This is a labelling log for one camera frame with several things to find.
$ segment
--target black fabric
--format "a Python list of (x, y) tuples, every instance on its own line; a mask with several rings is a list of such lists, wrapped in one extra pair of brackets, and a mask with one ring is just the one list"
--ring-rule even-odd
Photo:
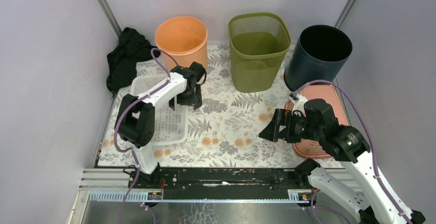
[[(106, 86), (112, 94), (120, 88), (129, 86), (136, 77), (136, 63), (152, 59), (150, 50), (152, 46), (138, 31), (126, 27), (119, 37), (118, 46), (107, 55), (109, 76)], [(159, 57), (160, 52), (155, 51), (154, 56)]]

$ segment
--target floral tablecloth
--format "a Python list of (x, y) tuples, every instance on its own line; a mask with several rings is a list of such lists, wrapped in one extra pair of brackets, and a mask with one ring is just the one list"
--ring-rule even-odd
[[(180, 144), (154, 146), (154, 157), (161, 166), (183, 167), (290, 167), (304, 159), (294, 153), (291, 144), (269, 142), (258, 137), (271, 120), (275, 108), (283, 108), (288, 89), (283, 72), (292, 56), (293, 47), (269, 90), (240, 93), (232, 82), (230, 52), (227, 45), (208, 46), (207, 81), (202, 85), (203, 105), (189, 109), (188, 139)], [(154, 61), (137, 64), (138, 76), (164, 73)], [(119, 91), (115, 100), (105, 139), (101, 143), (98, 166), (133, 164), (131, 153), (119, 153), (114, 147), (114, 126), (119, 104), (130, 87)], [(323, 167), (341, 167), (334, 159), (322, 159)]]

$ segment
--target white basket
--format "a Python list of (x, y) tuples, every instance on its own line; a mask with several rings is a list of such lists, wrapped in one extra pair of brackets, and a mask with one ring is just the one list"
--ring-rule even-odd
[[(130, 94), (137, 96), (151, 89), (167, 77), (166, 74), (139, 76), (132, 82)], [(153, 145), (170, 145), (184, 142), (188, 138), (188, 107), (176, 104), (172, 110), (168, 104), (155, 113)]]

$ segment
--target orange bin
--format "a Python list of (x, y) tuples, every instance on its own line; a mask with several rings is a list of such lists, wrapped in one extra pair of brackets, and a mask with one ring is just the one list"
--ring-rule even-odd
[[(339, 96), (334, 87), (330, 85), (311, 85), (301, 91), (308, 100), (322, 98), (326, 103), (333, 107), (333, 112), (338, 118), (341, 125), (348, 125), (347, 116), (342, 108)], [(292, 110), (294, 107), (291, 101), (285, 105), (285, 109)], [(327, 154), (319, 145), (317, 141), (302, 139), (300, 143), (292, 144), (295, 153), (303, 158), (324, 159), (330, 158), (331, 155)]]
[[(189, 16), (173, 17), (156, 30), (156, 46), (170, 54), (178, 64), (189, 67), (198, 62), (207, 70), (207, 29), (199, 19)], [(169, 70), (176, 65), (163, 54)]]

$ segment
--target green bin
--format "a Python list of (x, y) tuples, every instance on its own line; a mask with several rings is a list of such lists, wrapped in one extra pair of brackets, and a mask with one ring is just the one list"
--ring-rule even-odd
[(269, 89), (290, 48), (283, 20), (269, 12), (236, 16), (229, 22), (233, 84), (243, 93)]

